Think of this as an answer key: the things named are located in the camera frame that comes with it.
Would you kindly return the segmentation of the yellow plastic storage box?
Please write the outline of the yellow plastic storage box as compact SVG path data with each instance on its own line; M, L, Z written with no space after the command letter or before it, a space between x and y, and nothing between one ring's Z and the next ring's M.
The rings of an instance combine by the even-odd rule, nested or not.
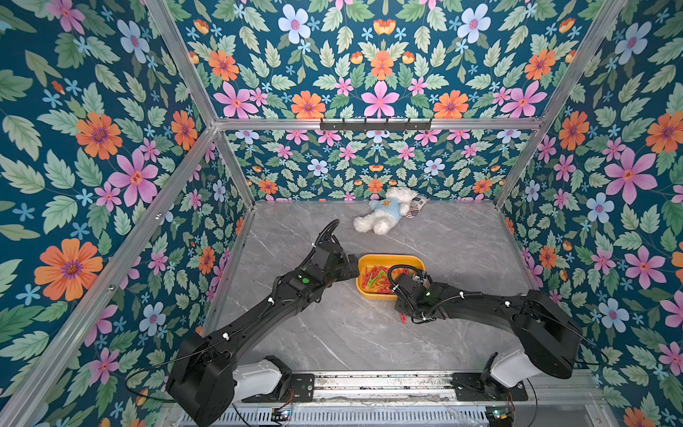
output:
M424 268L424 263L413 255L365 254L359 258L356 287L366 300L395 302L390 278L397 280L402 273L415 274L414 269Z

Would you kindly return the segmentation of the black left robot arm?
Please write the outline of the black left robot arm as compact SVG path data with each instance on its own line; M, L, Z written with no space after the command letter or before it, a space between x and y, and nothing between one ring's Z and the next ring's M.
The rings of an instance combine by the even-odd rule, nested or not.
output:
M319 302L329 286L359 275L359 259L334 236L339 223L325 226L302 263L276 277L259 304L227 326L207 336L191 333L181 343L166 391L196 425L212 425L242 400L293 398L292 371L284 362L274 356L252 364L241 359L280 324Z

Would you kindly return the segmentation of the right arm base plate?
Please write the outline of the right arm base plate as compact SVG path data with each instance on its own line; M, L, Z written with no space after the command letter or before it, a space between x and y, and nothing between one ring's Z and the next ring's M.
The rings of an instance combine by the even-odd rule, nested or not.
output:
M478 372L459 372L451 375L450 384L455 390L457 400L474 401L507 401L524 402L529 400L528 392L519 383L512 388L506 388L496 380Z

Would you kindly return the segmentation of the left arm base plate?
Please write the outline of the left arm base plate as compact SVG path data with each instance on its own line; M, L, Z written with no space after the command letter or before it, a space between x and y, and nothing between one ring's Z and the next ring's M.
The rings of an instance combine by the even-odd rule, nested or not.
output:
M310 373L291 374L281 379L275 391L244 399L244 403L297 403L312 402L316 377Z

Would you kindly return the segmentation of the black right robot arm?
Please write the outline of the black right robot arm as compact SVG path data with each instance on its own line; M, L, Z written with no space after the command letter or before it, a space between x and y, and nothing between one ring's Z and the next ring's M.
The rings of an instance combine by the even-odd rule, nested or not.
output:
M510 389L537 375L567 380L585 342L578 324L551 300L531 289L491 295L436 282L424 270L394 265L387 271L395 310L416 324L467 320L513 334L518 343L489 359L480 377L486 386Z

